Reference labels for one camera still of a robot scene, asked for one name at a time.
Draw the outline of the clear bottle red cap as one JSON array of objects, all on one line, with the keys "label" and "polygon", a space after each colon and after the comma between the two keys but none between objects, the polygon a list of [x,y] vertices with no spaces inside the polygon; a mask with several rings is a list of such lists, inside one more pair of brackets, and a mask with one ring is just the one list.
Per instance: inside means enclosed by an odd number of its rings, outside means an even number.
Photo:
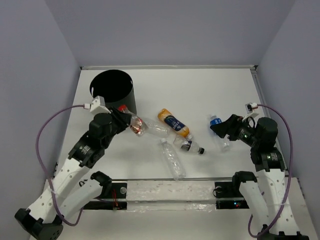
[{"label": "clear bottle red cap", "polygon": [[120,112],[131,115],[130,129],[136,136],[141,137],[143,134],[147,132],[147,130],[149,129],[147,124],[135,113],[131,112],[125,104],[119,106],[118,110]]}]

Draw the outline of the clear crinkled bottle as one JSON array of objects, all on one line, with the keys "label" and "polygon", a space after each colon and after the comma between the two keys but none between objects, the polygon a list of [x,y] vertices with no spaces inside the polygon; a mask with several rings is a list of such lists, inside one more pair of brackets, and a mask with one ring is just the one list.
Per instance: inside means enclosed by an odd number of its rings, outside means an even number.
[{"label": "clear crinkled bottle", "polygon": [[167,138],[170,135],[170,129],[159,121],[143,117],[142,121],[146,125],[145,132],[159,138]]}]

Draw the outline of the clear bottle white cap front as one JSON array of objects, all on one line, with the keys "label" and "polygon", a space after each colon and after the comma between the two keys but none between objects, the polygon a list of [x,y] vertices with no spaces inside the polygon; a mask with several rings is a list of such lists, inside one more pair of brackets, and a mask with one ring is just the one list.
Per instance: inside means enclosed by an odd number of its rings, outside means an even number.
[{"label": "clear bottle white cap front", "polygon": [[160,144],[172,178],[176,181],[184,179],[186,177],[186,171],[174,147],[165,138],[160,140]]}]

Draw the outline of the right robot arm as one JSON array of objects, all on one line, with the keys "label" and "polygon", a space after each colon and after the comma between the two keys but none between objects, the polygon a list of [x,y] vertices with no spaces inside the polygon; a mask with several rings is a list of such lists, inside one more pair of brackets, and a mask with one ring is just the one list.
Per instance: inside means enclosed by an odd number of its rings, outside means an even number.
[{"label": "right robot arm", "polygon": [[232,177],[230,190],[243,196],[259,232],[251,234],[258,240],[307,240],[301,233],[288,200],[290,179],[285,174],[283,156],[276,148],[278,124],[261,117],[251,126],[248,118],[231,115],[226,121],[210,120],[210,129],[221,139],[240,140],[250,147],[255,173],[238,171]]}]

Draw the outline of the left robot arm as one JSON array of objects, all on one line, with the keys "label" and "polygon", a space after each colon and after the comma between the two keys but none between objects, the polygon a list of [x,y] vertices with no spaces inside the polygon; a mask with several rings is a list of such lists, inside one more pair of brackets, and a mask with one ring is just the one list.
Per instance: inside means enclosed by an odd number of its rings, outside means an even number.
[{"label": "left robot arm", "polygon": [[81,213],[91,200],[110,194],[112,179],[101,171],[94,172],[78,190],[74,187],[104,156],[113,137],[130,126],[132,116],[114,107],[96,114],[86,131],[68,154],[48,187],[27,208],[20,208],[15,219],[36,240],[56,240],[68,218]]}]

